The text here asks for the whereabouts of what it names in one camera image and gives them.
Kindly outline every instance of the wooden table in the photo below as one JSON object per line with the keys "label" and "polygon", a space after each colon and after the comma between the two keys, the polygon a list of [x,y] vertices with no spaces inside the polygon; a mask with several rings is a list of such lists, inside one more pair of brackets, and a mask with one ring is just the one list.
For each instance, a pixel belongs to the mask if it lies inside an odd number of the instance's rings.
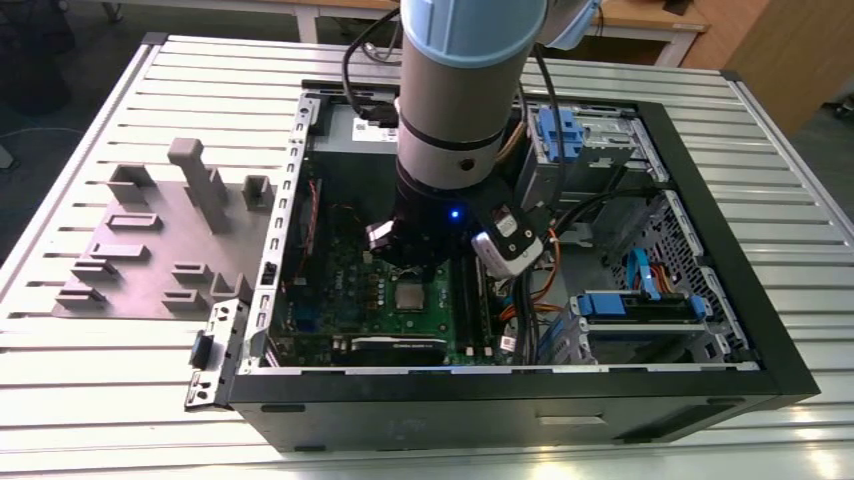
{"label": "wooden table", "polygon": [[[304,43],[317,43],[317,17],[375,19],[400,5],[392,0],[124,0],[123,3],[293,15]],[[694,6],[684,16],[678,16],[662,10],[662,5],[663,1],[606,0],[602,36],[664,42],[655,65],[678,67],[696,35],[708,29],[708,22]],[[588,36],[596,35],[598,23],[594,20]]]}

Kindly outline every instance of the green circuit board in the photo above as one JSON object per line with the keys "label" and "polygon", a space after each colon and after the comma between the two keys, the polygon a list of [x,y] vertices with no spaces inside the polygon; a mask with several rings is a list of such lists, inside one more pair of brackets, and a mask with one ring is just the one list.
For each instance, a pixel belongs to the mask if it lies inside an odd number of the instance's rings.
{"label": "green circuit board", "polygon": [[487,351],[457,345],[448,262],[423,282],[417,268],[397,268],[364,250],[361,226],[352,219],[351,211],[331,209],[327,255],[313,262],[305,281],[288,288],[275,341],[280,361],[329,366],[348,339],[393,336],[443,340],[447,364],[492,365]]}

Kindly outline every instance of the aluminum slotted table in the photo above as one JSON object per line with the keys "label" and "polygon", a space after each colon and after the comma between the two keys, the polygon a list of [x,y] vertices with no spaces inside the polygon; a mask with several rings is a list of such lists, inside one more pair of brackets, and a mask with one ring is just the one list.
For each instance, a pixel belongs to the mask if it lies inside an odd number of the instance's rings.
{"label": "aluminum slotted table", "polygon": [[[337,81],[343,47],[149,35],[0,270],[0,471],[261,478],[854,477],[854,230],[738,81],[718,72],[551,62],[558,94],[662,103],[822,394],[672,445],[281,456],[235,413],[185,414],[199,325],[60,319],[53,297],[112,199],[115,165],[180,179],[173,137],[223,180],[277,179],[300,82]],[[357,54],[353,81],[396,82]],[[525,90],[544,93],[536,66]]]}

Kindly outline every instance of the screw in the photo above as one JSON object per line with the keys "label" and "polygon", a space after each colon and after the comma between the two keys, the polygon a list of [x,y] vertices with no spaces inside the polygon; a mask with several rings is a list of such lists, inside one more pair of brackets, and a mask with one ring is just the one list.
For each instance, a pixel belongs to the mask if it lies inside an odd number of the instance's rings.
{"label": "screw", "polygon": [[463,169],[463,171],[468,171],[472,168],[475,168],[475,159],[473,158],[464,158],[459,161],[459,168]]}

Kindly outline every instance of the table leg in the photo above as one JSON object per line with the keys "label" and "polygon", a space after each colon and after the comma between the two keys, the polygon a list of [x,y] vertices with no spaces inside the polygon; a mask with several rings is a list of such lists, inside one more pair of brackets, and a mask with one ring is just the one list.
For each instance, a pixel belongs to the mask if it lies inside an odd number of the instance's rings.
{"label": "table leg", "polygon": [[696,33],[694,32],[674,32],[672,39],[664,46],[655,65],[659,67],[678,67],[691,49],[695,38]]}
{"label": "table leg", "polygon": [[293,6],[296,15],[296,27],[299,28],[299,41],[317,43],[317,8]]}
{"label": "table leg", "polygon": [[101,2],[101,7],[104,7],[104,13],[107,14],[109,23],[119,23],[124,18],[124,15],[121,14],[121,4]]}

